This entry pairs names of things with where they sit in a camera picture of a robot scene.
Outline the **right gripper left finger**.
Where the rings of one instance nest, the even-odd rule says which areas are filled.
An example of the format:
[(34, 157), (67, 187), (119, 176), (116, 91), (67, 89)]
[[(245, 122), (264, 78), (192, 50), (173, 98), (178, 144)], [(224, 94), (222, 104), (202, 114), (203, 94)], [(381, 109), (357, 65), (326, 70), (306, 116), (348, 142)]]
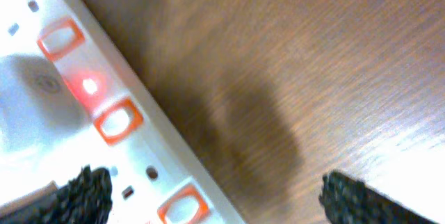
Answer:
[(64, 187), (1, 217), (1, 224), (106, 224), (113, 201), (106, 168), (82, 168)]

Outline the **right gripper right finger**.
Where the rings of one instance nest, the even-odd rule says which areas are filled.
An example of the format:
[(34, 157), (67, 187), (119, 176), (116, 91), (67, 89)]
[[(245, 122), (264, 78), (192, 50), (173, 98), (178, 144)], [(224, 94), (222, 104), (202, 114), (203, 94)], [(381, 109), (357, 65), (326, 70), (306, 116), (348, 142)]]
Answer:
[(318, 200), (332, 224), (433, 224), (338, 170), (322, 177)]

